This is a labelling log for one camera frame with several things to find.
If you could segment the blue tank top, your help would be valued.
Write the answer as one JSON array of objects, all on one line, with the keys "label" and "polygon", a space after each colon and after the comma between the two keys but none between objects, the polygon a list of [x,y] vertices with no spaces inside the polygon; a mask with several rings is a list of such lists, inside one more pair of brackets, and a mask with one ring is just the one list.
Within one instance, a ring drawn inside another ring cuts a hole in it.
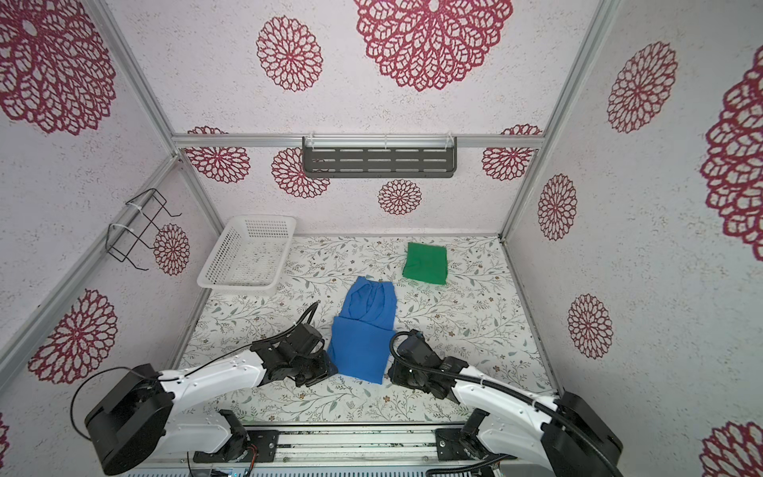
[{"label": "blue tank top", "polygon": [[397,296],[389,281],[358,277],[334,318],[328,355],[340,375],[381,385],[395,335]]}]

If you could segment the green tank top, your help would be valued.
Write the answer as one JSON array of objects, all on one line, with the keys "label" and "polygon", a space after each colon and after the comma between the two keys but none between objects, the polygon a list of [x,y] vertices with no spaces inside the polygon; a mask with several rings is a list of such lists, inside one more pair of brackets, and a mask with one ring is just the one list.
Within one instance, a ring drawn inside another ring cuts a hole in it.
[{"label": "green tank top", "polygon": [[447,248],[410,242],[403,277],[424,283],[445,285],[448,276]]}]

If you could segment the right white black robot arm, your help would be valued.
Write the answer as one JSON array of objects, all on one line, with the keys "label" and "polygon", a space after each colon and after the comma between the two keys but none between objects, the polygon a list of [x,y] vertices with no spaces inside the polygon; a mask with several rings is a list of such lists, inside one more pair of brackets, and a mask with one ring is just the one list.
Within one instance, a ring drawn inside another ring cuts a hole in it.
[{"label": "right white black robot arm", "polygon": [[459,358],[441,358],[418,330],[395,333],[389,351],[393,384],[470,409],[445,444],[474,459],[470,473],[522,460],[556,476],[621,475],[623,444],[582,397],[522,390]]}]

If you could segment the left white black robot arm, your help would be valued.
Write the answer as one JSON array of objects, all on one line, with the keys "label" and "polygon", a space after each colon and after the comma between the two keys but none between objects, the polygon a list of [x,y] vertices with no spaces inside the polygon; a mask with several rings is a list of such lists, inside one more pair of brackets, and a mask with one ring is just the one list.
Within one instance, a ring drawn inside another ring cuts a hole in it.
[{"label": "left white black robot arm", "polygon": [[191,415],[192,407],[228,393],[292,381],[311,387],[337,374],[321,333],[299,324],[281,340],[259,340],[196,369],[127,374],[85,418],[87,435],[107,476],[157,456],[186,453],[204,462],[232,462],[254,450],[230,409]]}]

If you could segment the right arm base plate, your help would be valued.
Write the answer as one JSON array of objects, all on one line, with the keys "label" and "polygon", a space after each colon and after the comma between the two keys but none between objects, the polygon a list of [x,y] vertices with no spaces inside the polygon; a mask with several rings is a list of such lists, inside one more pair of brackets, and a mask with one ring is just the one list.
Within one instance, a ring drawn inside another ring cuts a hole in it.
[{"label": "right arm base plate", "polygon": [[485,455],[475,435],[453,427],[435,429],[437,458],[440,462],[479,460]]}]

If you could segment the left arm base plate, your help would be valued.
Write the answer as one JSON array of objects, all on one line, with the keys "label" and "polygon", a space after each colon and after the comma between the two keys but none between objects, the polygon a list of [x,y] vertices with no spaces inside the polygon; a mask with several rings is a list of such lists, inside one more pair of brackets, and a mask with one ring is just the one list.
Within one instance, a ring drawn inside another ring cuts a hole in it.
[{"label": "left arm base plate", "polygon": [[275,429],[235,431],[216,452],[197,451],[193,463],[272,463],[275,458],[280,432]]}]

